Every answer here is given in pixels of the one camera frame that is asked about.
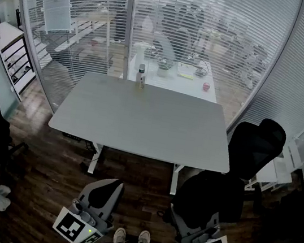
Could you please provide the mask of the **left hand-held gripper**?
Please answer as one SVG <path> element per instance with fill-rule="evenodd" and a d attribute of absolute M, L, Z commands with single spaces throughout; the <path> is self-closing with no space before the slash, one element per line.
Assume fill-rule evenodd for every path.
<path fill-rule="evenodd" d="M 53 229 L 69 243 L 96 243 L 113 229 L 111 214 L 124 193 L 124 183 L 104 179 L 84 187 L 70 207 L 62 207 Z"/>

